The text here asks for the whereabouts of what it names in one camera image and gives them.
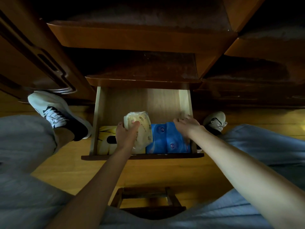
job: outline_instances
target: foot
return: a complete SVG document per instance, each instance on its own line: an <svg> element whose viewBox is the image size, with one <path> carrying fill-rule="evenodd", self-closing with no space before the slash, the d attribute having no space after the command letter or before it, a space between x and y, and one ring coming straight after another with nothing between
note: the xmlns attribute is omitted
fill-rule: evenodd
<svg viewBox="0 0 305 229"><path fill-rule="evenodd" d="M203 121L203 126L207 125L221 132L227 126L226 115L223 112L214 112L208 115Z"/></svg>
<svg viewBox="0 0 305 229"><path fill-rule="evenodd" d="M63 98L49 92L35 91L28 96L28 101L53 128L63 127L70 130L74 134L74 141L91 135L91 124L75 116Z"/></svg>

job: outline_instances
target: carved cabinet door panel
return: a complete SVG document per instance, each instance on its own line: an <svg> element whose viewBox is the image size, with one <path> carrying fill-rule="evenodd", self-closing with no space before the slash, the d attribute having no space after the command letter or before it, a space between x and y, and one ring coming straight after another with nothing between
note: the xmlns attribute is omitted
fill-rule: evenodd
<svg viewBox="0 0 305 229"><path fill-rule="evenodd" d="M0 89L21 101L46 90L92 102L95 92L25 0L0 0Z"/></svg>

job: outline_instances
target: yellow tissue pack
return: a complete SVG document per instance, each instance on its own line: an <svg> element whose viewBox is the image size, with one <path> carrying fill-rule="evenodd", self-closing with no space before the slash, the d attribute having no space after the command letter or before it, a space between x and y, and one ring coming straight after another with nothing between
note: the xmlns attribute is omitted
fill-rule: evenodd
<svg viewBox="0 0 305 229"><path fill-rule="evenodd" d="M117 126L102 126L98 132L97 155L112 155L116 149L115 131ZM145 148L132 154L145 154Z"/></svg>
<svg viewBox="0 0 305 229"><path fill-rule="evenodd" d="M133 154L138 154L142 150L144 150L145 153L145 147L153 142L152 126L147 112L128 113L124 116L124 127L129 129L135 121L139 121L141 125L132 151Z"/></svg>

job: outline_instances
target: open drawer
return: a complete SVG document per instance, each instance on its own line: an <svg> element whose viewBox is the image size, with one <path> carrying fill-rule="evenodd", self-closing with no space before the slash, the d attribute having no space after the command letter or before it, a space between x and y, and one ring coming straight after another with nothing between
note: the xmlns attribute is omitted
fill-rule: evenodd
<svg viewBox="0 0 305 229"><path fill-rule="evenodd" d="M107 160L110 155L97 155L97 139L101 126L117 125L129 112L147 111L152 124L162 124L183 115L193 115L189 90L151 88L97 88L90 154L82 160ZM200 158L196 144L192 153L135 154L129 159Z"/></svg>

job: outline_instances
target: person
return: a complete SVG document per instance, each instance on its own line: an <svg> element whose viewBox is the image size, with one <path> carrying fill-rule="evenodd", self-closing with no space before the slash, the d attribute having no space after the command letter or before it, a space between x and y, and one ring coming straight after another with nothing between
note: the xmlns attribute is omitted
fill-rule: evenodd
<svg viewBox="0 0 305 229"><path fill-rule="evenodd" d="M147 220L107 206L139 123L129 130L118 124L114 154L72 196L30 173L68 142L88 137L91 125L56 95L36 91L28 100L43 118L0 118L1 228L305 227L305 141L250 125L221 135L226 125L222 112L207 117L206 127L190 117L174 119L177 130L215 161L234 189L174 217Z"/></svg>

